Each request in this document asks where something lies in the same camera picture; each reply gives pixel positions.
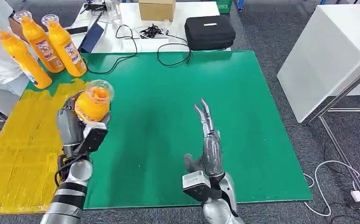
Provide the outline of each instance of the orange bottle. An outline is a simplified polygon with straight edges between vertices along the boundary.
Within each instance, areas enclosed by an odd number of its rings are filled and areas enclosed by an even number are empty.
[[[75,77],[84,75],[87,66],[74,46],[70,34],[59,24],[58,16],[48,14],[43,16],[42,23],[48,28],[48,37],[65,64],[68,73]]]
[[[22,10],[14,14],[14,19],[21,24],[23,35],[48,71],[52,73],[62,71],[65,66],[52,46],[48,35],[43,28],[33,21],[32,14],[29,11]]]
[[[76,100],[74,111],[84,122],[99,122],[110,110],[114,90],[104,80],[94,80],[87,84],[85,91]]]
[[[9,29],[0,30],[0,42],[37,88],[44,89],[51,85],[52,79],[30,55],[26,44],[15,37]]]

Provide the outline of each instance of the black zipper case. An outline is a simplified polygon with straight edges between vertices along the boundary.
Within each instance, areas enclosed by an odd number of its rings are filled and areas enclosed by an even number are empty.
[[[191,50],[220,50],[234,43],[235,30],[224,15],[190,17],[184,28]]]

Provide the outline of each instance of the yellow tape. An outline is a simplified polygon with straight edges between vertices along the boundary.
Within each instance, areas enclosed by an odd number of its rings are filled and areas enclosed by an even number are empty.
[[[45,211],[56,189],[54,173],[62,142],[56,112],[84,81],[48,91],[26,90],[0,132],[0,213]]]

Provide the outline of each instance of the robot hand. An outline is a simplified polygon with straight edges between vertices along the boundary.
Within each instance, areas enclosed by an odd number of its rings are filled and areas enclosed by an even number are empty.
[[[54,198],[44,214],[41,224],[79,224],[83,215],[88,181],[93,166],[89,154],[96,151],[107,134],[110,112],[102,123],[85,125],[74,112],[78,93],[70,97],[56,116],[56,124],[63,142],[63,154],[58,157]]]
[[[202,123],[203,151],[196,161],[184,155],[189,174],[183,176],[183,191],[203,205],[210,224],[243,224],[236,210],[236,197],[231,176],[222,168],[220,132],[214,129],[208,104],[201,98],[203,110],[195,105]]]

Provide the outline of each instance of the green table surface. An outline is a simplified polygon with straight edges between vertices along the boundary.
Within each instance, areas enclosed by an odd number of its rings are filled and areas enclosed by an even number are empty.
[[[160,53],[166,63],[187,52]],[[89,68],[106,71],[124,54],[87,54]],[[71,82],[66,71],[48,88]],[[308,185],[253,51],[193,52],[188,66],[165,67],[156,53],[139,53],[103,79],[115,91],[109,132],[97,152],[85,208],[199,204],[182,192],[183,155],[202,153],[194,103],[209,104],[221,133],[223,167],[238,203],[310,200]],[[31,83],[27,89],[38,91]]]

